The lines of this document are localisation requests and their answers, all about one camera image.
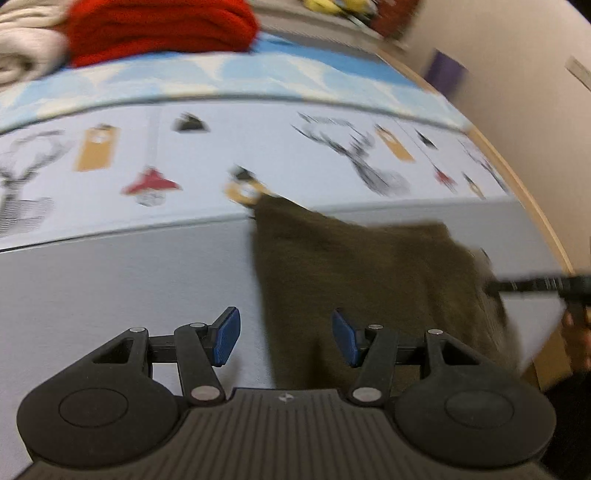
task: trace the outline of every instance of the bed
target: bed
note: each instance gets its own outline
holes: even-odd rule
[[[273,386],[249,210],[225,193],[239,167],[346,221],[442,220],[497,275],[570,268],[469,120],[387,53],[346,43],[263,34],[248,54],[151,54],[0,94],[0,478],[29,463],[23,396],[129,327],[167,335],[234,305],[242,333],[222,384]],[[560,302],[506,306],[525,369]],[[154,378],[180,392],[174,365]]]

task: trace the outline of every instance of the towel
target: towel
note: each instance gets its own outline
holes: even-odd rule
[[[245,0],[79,0],[67,25],[76,67],[150,51],[246,51],[257,31]]]
[[[0,30],[0,91],[53,72],[67,54],[65,35],[43,28]]]
[[[445,225],[366,228],[262,196],[253,250],[277,388],[347,390],[357,372],[332,336],[331,312],[416,338],[440,328],[517,372],[519,347],[500,297],[484,286],[488,258]]]
[[[74,0],[0,1],[0,31],[15,27],[52,27],[65,20]]]

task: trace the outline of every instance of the orange tag print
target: orange tag print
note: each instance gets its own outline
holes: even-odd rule
[[[109,168],[115,153],[119,128],[98,125],[85,132],[84,143],[74,171],[91,171]]]
[[[398,141],[398,139],[392,135],[388,130],[382,128],[379,125],[375,126],[375,132],[383,140],[390,151],[402,161],[414,162],[413,156],[408,153],[408,150]]]

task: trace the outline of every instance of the red lamp print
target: red lamp print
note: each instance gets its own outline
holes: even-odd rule
[[[182,190],[178,183],[164,178],[154,167],[147,167],[136,182],[124,188],[123,195],[133,195],[140,205],[153,207],[162,205],[166,199],[166,191]]]

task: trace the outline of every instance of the yellow object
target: yellow object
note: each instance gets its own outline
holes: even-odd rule
[[[414,162],[415,159],[413,156],[408,152],[404,145],[402,145],[399,140],[393,136],[388,130],[382,128],[379,125],[375,126],[375,131],[378,136],[384,141],[386,146],[390,149],[396,157],[398,157],[402,161],[409,161]]]
[[[304,0],[304,6],[313,12],[327,15],[340,15],[343,13],[341,8],[330,0]]]
[[[256,179],[233,179],[225,188],[226,197],[245,207],[256,205],[261,195],[271,195],[271,192]]]
[[[119,129],[110,125],[89,128],[74,171],[89,171],[109,168],[115,152]]]
[[[369,11],[368,0],[342,0],[345,4],[345,10],[347,12],[353,12],[356,14],[365,14]]]

